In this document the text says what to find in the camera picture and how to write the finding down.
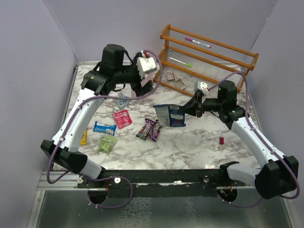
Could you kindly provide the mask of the pink snack packet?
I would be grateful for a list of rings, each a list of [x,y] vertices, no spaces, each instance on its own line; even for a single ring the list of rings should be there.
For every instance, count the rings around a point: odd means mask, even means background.
[[[132,119],[130,118],[129,112],[127,110],[121,110],[119,112],[113,113],[112,117],[119,129],[123,129],[132,124]]]

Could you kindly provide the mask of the blue Burts chips bag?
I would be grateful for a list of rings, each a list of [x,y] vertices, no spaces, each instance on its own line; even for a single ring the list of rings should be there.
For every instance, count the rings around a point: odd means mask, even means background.
[[[160,104],[153,106],[161,127],[185,127],[185,113],[180,112],[180,105]]]

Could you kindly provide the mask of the pink paper bag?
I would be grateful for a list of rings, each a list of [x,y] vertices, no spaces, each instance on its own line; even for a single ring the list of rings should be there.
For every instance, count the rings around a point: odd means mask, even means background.
[[[139,73],[118,73],[108,83],[108,91],[116,91],[116,85],[129,84],[131,87],[131,98],[146,97],[153,90],[153,82],[150,76],[142,79]]]

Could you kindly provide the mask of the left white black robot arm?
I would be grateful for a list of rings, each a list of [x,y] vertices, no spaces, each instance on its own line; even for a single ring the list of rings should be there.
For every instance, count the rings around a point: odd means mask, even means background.
[[[129,65],[124,65],[123,60],[127,56],[129,54],[124,47],[108,44],[103,49],[101,61],[84,75],[70,114],[55,136],[41,143],[42,151],[49,157],[49,167],[56,163],[68,172],[87,176],[96,188],[104,184],[104,167],[78,150],[85,129],[117,85],[129,84],[136,93],[136,99],[143,99],[155,91],[152,81],[145,86],[142,86],[142,81],[146,74],[157,70],[157,55],[142,50],[130,59]]]

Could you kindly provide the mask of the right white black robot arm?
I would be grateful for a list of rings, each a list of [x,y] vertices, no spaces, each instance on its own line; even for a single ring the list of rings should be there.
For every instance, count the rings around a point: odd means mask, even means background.
[[[259,168],[244,166],[237,161],[220,166],[219,182],[228,186],[234,181],[255,187],[268,200],[300,188],[297,180],[298,160],[279,151],[253,124],[246,109],[237,104],[235,83],[225,80],[219,84],[216,98],[208,98],[208,86],[202,81],[194,84],[193,97],[180,112],[200,118],[205,112],[217,112],[228,129],[235,133],[253,153]]]

